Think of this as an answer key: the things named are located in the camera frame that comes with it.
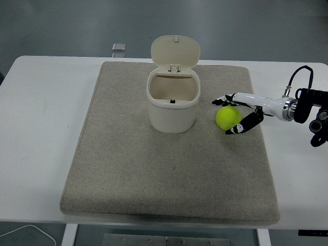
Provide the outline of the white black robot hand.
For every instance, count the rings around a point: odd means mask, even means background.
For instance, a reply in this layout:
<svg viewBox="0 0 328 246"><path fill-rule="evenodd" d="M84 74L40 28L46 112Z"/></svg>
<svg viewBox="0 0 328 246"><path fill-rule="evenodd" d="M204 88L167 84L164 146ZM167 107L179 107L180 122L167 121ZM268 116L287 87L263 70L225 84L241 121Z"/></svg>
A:
<svg viewBox="0 0 328 246"><path fill-rule="evenodd" d="M258 96L249 93L233 93L221 96L212 104L217 106L244 106L252 108L253 112L244 117L236 126L226 130L226 135L245 133L264 120L264 116L275 116L279 120L286 120L286 100L273 100L268 97Z"/></svg>

